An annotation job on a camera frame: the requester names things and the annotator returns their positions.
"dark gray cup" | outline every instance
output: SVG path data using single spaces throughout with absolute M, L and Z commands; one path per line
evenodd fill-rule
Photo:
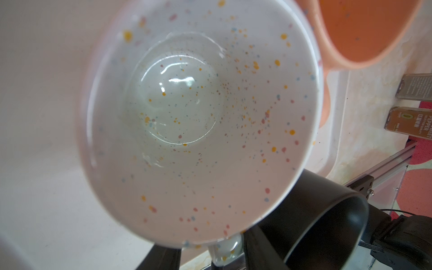
M 360 193 L 304 170 L 258 225 L 291 270 L 342 269 L 368 221 Z

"white ceramic mug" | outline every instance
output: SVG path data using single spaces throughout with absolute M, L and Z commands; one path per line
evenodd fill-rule
M 217 245 L 256 224 L 305 166 L 323 99 L 292 0 L 133 0 L 90 57 L 77 117 L 108 212 L 160 245 Z

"water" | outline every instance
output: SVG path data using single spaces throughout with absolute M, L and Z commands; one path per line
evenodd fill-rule
M 223 112 L 224 64 L 222 48 L 201 34 L 173 35 L 152 48 L 127 87 L 127 118 L 138 140 L 175 146 L 208 136 Z

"metal bracket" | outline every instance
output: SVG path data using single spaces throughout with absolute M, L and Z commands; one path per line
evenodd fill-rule
M 355 181 L 354 183 L 350 184 L 348 187 L 357 192 L 360 192 L 363 196 L 366 197 L 366 199 L 368 199 L 369 195 L 374 195 L 374 191 L 372 190 L 373 182 L 374 178 L 370 175 L 366 175 Z

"cable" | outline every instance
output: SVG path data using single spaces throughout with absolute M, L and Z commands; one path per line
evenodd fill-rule
M 381 211 L 394 211 L 394 212 L 401 212 L 401 213 L 405 213 L 408 215 L 412 215 L 412 216 L 416 216 L 416 214 L 407 212 L 407 211 L 402 211 L 402 210 L 397 210 L 397 209 L 380 209 Z

